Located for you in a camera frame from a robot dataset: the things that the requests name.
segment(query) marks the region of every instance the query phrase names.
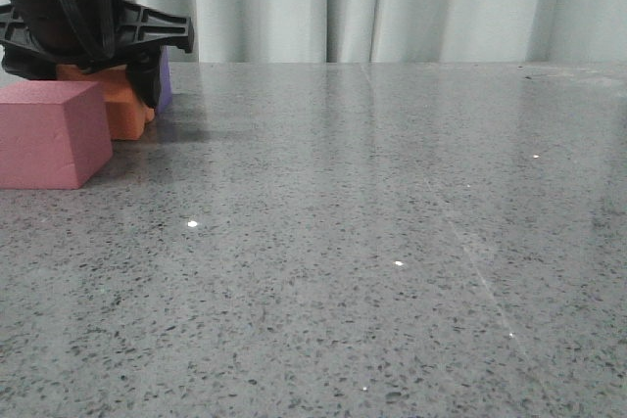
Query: orange foam block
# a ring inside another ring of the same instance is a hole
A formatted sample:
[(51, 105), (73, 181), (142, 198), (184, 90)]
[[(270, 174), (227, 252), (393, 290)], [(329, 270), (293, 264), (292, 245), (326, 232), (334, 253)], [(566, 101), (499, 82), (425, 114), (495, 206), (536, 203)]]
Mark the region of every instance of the orange foam block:
[(112, 139), (137, 140), (144, 133), (145, 124), (155, 118), (155, 111), (139, 99), (128, 83), (125, 67), (85, 75), (76, 66), (61, 65), (57, 66), (57, 78), (59, 80), (97, 81), (102, 84)]
[(80, 188), (112, 155), (97, 83), (33, 80), (0, 89), (0, 188)]

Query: gray countertop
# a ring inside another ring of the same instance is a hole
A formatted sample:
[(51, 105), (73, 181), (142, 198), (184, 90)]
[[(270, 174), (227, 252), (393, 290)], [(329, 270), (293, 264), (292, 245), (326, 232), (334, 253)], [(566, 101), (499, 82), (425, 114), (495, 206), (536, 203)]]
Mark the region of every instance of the gray countertop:
[(0, 190), (0, 416), (624, 416), (627, 66), (172, 88), (82, 189)]

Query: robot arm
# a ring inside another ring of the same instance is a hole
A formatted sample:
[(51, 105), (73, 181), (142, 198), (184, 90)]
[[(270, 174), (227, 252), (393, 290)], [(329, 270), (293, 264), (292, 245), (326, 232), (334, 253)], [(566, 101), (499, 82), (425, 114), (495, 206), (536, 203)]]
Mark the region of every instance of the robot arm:
[(83, 73), (126, 65), (126, 76), (151, 108), (161, 90), (162, 48), (191, 53), (194, 29), (178, 17), (125, 0), (11, 0), (0, 6), (3, 69), (34, 80), (56, 78), (57, 64)]

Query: curtain fold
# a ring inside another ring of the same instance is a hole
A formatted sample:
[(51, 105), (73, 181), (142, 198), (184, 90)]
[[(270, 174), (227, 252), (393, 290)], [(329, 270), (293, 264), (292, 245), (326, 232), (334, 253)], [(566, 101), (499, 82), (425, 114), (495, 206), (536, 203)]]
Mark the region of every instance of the curtain fold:
[(627, 0), (135, 1), (194, 19), (174, 60), (627, 60)]

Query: foam block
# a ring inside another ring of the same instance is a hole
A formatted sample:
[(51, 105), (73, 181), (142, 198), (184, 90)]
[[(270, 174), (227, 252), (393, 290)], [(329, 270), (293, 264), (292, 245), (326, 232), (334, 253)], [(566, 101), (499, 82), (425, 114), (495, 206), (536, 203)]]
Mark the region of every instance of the foam block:
[(57, 66), (59, 80), (97, 81), (102, 84), (107, 105), (107, 120), (111, 138), (134, 141), (144, 133), (144, 125), (155, 118), (130, 87), (125, 66), (85, 75), (76, 66)]
[(169, 56), (168, 48), (162, 48), (161, 63), (159, 65), (161, 80), (161, 95), (157, 105), (157, 114), (163, 113), (172, 101), (172, 86), (169, 81)]
[(0, 89), (0, 188), (80, 188), (112, 154), (97, 83), (33, 80)]

